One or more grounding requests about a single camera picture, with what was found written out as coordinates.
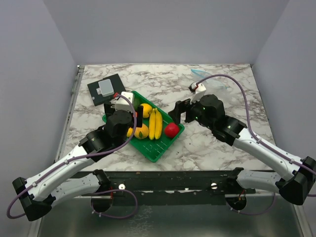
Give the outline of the green plastic tray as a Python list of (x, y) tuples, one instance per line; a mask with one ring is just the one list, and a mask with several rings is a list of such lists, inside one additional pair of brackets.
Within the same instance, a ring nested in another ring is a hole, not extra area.
[[(139, 94), (136, 91), (132, 91), (134, 94), (134, 102), (147, 103), (153, 108), (158, 108), (153, 102), (145, 98), (143, 95)], [(185, 130), (185, 127), (182, 124), (178, 124), (179, 132), (173, 137), (168, 137), (164, 130), (165, 128), (173, 122), (172, 118), (162, 109), (158, 108), (158, 111), (162, 115), (162, 135), (158, 140), (150, 140), (149, 138), (137, 139), (135, 136), (129, 142), (129, 146), (133, 146), (138, 150), (145, 158), (151, 162), (158, 161), (161, 156), (169, 149), (169, 147), (178, 139), (180, 134)]]

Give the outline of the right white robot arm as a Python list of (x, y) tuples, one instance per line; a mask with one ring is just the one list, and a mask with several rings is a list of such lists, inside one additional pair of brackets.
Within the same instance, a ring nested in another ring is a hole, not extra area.
[(204, 95), (199, 101), (178, 101), (168, 114), (176, 124), (185, 113), (185, 122), (197, 121), (213, 136), (230, 146), (254, 156), (273, 173), (240, 169), (227, 180), (232, 193), (242, 189), (260, 189), (280, 194), (286, 201), (302, 205), (316, 181), (316, 161), (311, 157), (294, 156), (250, 132), (249, 126), (226, 115), (224, 104), (215, 95)]

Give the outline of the clear zip top bag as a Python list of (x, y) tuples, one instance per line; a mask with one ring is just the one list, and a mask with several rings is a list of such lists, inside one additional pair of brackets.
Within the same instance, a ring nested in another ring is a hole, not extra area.
[[(211, 74), (205, 71), (191, 69), (193, 78), (198, 81)], [(214, 94), (225, 103), (232, 102), (231, 88), (221, 78), (211, 78), (203, 82), (206, 88), (206, 94)]]

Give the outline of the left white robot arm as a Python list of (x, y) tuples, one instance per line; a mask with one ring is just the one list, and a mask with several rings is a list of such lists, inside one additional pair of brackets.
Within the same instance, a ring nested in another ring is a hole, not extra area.
[(30, 178), (16, 178), (12, 184), (28, 221), (40, 219), (54, 206), (82, 195), (111, 194), (111, 181), (105, 172), (95, 170), (81, 178), (82, 169), (124, 147), (128, 129), (137, 124), (135, 111), (117, 110), (106, 124), (89, 132), (66, 156)]

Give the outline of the red apple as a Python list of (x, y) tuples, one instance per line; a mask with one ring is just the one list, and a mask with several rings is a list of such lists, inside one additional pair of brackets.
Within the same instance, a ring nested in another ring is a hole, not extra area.
[(175, 123), (169, 123), (164, 129), (164, 133), (169, 138), (174, 138), (180, 131), (180, 128)]

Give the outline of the orange peach with leaf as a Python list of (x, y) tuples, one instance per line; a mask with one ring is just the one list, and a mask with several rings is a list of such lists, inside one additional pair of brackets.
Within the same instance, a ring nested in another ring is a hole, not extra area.
[(149, 129), (145, 124), (142, 124), (142, 127), (136, 127), (136, 131), (134, 133), (134, 136), (139, 139), (143, 140), (147, 138), (149, 135)]

